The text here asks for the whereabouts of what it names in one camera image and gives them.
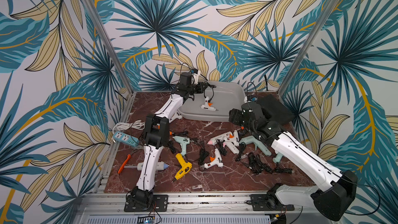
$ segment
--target gray tub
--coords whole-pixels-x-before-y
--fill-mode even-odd
[[[196,121],[228,122],[229,111],[232,108],[241,109],[244,103],[245,92],[243,88],[233,82],[209,82],[214,88],[214,97],[211,100],[212,107],[218,111],[209,111],[202,109],[201,105],[205,103],[203,94],[195,94],[195,101],[188,99],[178,110],[182,117]],[[211,88],[206,89],[206,96],[212,96]]]

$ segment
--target power strip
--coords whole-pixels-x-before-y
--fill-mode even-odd
[[[132,147],[136,147],[139,144],[138,138],[132,137],[123,132],[115,132],[115,134],[112,136],[112,139],[114,142],[119,141]]]

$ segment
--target mint green glue gun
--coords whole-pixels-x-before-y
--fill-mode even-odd
[[[245,143],[245,144],[253,143],[255,150],[257,150],[257,147],[258,147],[264,153],[264,155],[271,156],[271,152],[267,149],[267,147],[261,141],[258,141],[253,136],[247,136],[247,137],[241,138],[239,143]]]
[[[181,145],[181,155],[184,157],[187,154],[187,144],[190,140],[186,137],[173,136],[174,140]]]

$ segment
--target coiled black cable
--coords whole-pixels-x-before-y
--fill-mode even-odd
[[[241,160],[242,154],[243,154],[243,152],[244,152],[245,149],[246,149],[246,144],[243,143],[243,142],[242,142],[242,143],[239,143],[238,149],[239,149],[239,153],[238,153],[238,155],[237,155],[236,158],[235,158],[235,161],[236,161],[236,162],[239,162],[239,161]]]
[[[226,156],[226,149],[222,146],[223,143],[224,141],[217,139],[218,151],[220,152],[221,155]]]
[[[276,168],[274,169],[274,172],[275,173],[288,173],[288,174],[291,174],[292,170],[293,169],[291,169],[291,168],[281,168],[281,167],[279,167],[279,163],[276,163]]]

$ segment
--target orange handle tool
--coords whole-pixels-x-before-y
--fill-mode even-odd
[[[122,166],[120,166],[120,169],[117,171],[118,174],[122,173],[122,170],[124,169],[124,166],[130,160],[130,158],[131,158],[131,154],[128,154],[126,160],[123,162]]]

